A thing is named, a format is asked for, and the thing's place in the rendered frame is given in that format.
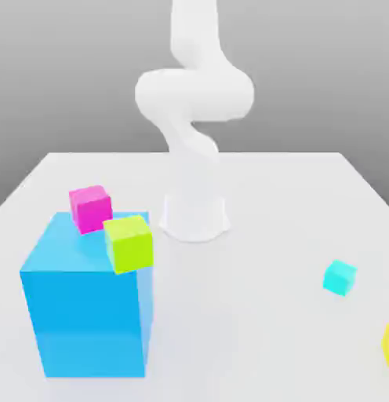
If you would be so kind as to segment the large blue box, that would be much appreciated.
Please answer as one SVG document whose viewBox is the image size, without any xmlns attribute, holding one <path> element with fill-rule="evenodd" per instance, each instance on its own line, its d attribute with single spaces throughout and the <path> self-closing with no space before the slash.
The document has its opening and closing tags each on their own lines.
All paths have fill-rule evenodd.
<svg viewBox="0 0 389 402">
<path fill-rule="evenodd" d="M 48 377 L 142 378 L 153 323 L 153 268 L 115 274 L 104 232 L 53 215 L 20 270 Z"/>
</svg>

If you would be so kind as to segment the small cyan cube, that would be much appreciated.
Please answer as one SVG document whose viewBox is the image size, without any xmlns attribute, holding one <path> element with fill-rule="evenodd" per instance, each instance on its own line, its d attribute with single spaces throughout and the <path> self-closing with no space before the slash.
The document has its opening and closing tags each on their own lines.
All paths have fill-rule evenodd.
<svg viewBox="0 0 389 402">
<path fill-rule="evenodd" d="M 358 269 L 340 260 L 334 260 L 326 269 L 323 278 L 323 288 L 346 296 L 354 285 Z"/>
</svg>

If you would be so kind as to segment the small lime green cube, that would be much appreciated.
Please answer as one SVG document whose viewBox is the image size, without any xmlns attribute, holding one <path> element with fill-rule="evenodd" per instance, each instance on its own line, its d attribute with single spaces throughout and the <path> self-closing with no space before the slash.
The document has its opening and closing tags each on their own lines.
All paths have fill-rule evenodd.
<svg viewBox="0 0 389 402">
<path fill-rule="evenodd" d="M 103 227 L 107 255 L 116 274 L 153 265 L 153 237 L 143 216 L 107 220 Z"/>
</svg>

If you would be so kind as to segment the small magenta cube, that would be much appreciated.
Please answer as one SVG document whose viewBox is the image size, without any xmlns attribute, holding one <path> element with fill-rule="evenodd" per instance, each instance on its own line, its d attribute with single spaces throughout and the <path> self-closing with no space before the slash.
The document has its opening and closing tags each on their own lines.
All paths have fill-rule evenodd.
<svg viewBox="0 0 389 402">
<path fill-rule="evenodd" d="M 71 213 L 81 235 L 99 231 L 113 218 L 111 197 L 102 185 L 69 191 Z"/>
</svg>

